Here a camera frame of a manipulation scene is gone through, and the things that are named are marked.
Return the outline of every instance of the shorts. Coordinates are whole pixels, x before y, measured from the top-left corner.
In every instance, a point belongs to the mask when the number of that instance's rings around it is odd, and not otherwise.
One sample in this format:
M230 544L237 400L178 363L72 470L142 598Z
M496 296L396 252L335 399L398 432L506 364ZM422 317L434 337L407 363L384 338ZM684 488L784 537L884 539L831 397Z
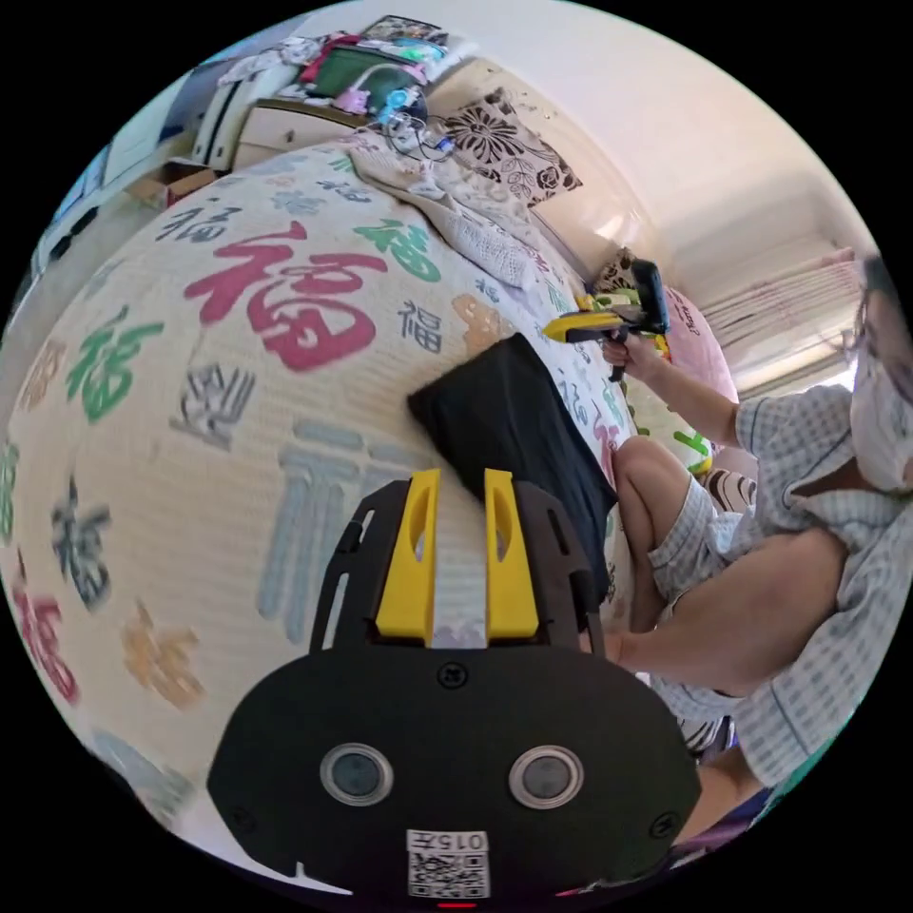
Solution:
M675 605L688 590L725 569L722 552L731 540L737 515L718 515L709 492L691 479L685 503L669 535L650 552L656 589L667 600L658 625L672 618ZM684 720L712 723L731 716L740 697L729 697L708 688L692 688L651 675L651 687L671 712Z

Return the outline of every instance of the curtain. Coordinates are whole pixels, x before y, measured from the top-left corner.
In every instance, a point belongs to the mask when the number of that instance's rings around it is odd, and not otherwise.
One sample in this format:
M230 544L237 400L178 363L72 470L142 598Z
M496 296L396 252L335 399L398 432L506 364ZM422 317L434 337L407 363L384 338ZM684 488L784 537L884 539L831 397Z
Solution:
M861 297L851 248L797 263L701 307L740 394L839 373Z

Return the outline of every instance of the clutter on shelf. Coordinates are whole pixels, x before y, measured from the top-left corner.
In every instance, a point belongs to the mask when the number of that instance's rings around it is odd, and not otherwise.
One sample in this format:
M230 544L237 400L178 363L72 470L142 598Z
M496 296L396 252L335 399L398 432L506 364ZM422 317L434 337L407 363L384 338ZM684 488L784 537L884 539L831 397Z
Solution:
M278 67L298 68L290 84L276 89L316 107L335 107L386 124L396 111L422 118L421 88L466 59L476 45L440 26L384 16L361 34L297 35L238 61L220 80L228 86Z

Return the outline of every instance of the plaid shirt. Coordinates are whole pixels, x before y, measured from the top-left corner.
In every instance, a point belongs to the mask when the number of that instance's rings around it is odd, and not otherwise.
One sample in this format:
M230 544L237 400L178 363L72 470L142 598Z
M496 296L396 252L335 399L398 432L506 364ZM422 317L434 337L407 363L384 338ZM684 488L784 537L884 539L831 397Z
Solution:
M837 611L789 669L734 712L748 765L769 787L824 748L857 708L882 664L913 580L910 499L862 491L792 494L853 457L851 396L828 386L752 399L736 419L739 442L758 457L758 490L755 507L733 532L726 561L770 535L814 526L826 527L848 548Z

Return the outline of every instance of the bedspread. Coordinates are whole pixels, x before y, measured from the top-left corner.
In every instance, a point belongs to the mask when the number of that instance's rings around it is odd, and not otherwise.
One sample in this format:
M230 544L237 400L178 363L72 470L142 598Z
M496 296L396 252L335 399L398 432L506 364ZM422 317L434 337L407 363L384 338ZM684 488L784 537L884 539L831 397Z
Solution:
M349 148L225 177L126 242L10 421L16 623L58 710L167 826L241 698L306 650L361 498L439 465L407 394L518 331L610 478L633 432L595 345L542 336L574 308L548 245L526 247L527 290L499 282L363 181ZM435 645L480 647L483 511L442 473ZM630 588L617 515L606 547L610 623Z

